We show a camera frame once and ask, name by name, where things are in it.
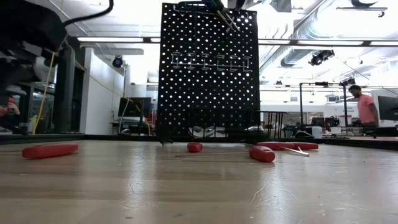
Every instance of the wooden surface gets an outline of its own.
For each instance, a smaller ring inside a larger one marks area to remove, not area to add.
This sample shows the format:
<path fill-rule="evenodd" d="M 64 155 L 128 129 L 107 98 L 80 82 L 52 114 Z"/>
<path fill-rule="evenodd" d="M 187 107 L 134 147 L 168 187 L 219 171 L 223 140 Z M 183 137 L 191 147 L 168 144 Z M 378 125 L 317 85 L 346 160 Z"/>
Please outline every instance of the wooden surface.
<path fill-rule="evenodd" d="M 79 141 L 78 153 L 25 160 L 0 147 L 0 221 L 29 224 L 398 223 L 398 152 L 320 146 L 175 157 L 186 144 Z M 245 145 L 205 144 L 203 152 Z"/>
<path fill-rule="evenodd" d="M 377 137 L 374 139 L 373 137 L 367 137 L 367 136 L 348 136 L 350 139 L 354 140 L 372 140 L 372 141 L 398 141 L 398 137 Z"/>

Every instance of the man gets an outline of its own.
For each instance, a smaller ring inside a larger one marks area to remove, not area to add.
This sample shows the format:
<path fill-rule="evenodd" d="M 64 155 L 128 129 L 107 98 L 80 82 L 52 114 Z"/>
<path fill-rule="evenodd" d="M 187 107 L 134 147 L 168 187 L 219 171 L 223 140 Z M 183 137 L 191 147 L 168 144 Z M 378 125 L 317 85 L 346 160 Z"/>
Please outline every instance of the man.
<path fill-rule="evenodd" d="M 352 85 L 348 91 L 358 98 L 359 119 L 363 123 L 363 132 L 375 131 L 375 128 L 379 126 L 379 113 L 373 97 L 362 94 L 361 87 L 357 85 Z"/>

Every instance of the pillar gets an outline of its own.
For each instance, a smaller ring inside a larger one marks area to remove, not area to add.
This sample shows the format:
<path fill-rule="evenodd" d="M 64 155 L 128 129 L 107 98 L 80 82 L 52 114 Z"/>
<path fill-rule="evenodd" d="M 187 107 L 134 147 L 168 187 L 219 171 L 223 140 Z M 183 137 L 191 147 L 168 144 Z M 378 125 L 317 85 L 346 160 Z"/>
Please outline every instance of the pillar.
<path fill-rule="evenodd" d="M 72 118 L 73 81 L 75 78 L 75 52 L 67 48 L 60 52 L 62 60 L 58 64 L 57 84 L 53 122 L 56 133 L 70 130 Z"/>
<path fill-rule="evenodd" d="M 146 97 L 148 67 L 152 64 L 148 62 L 148 59 L 145 55 L 129 55 L 127 57 L 124 57 L 124 59 L 128 64 L 126 68 L 124 96 Z"/>

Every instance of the computer monitor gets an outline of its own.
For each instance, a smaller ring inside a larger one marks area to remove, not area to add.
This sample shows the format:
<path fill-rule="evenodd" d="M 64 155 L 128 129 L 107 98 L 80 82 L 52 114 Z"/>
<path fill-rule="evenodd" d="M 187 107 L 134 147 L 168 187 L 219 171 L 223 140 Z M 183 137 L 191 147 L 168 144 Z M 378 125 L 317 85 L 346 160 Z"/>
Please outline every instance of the computer monitor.
<path fill-rule="evenodd" d="M 398 98 L 379 96 L 379 114 L 381 120 L 398 121 Z"/>
<path fill-rule="evenodd" d="M 120 98 L 119 113 L 118 113 L 119 117 L 140 117 L 141 104 L 144 105 L 143 116 L 144 117 L 149 116 L 151 97 L 130 97 L 129 99 L 131 101 L 129 101 L 126 98 Z"/>

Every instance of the black cable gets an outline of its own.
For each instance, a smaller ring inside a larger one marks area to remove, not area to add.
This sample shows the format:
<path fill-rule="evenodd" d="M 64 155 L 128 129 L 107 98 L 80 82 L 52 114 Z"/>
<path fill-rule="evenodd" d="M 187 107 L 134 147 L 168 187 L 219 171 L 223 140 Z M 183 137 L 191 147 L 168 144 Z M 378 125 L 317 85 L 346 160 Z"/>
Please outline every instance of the black cable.
<path fill-rule="evenodd" d="M 89 19 L 95 19 L 95 18 L 98 18 L 101 16 L 105 16 L 113 10 L 113 6 L 114 6 L 114 0 L 109 0 L 109 7 L 105 11 L 102 11 L 102 12 L 99 12 L 96 14 L 92 14 L 89 16 L 81 16 L 81 17 L 77 17 L 74 19 L 70 19 L 68 21 L 63 22 L 63 26 L 66 27 L 66 26 L 69 26 L 70 24 L 74 24 L 76 22 L 86 21 Z"/>

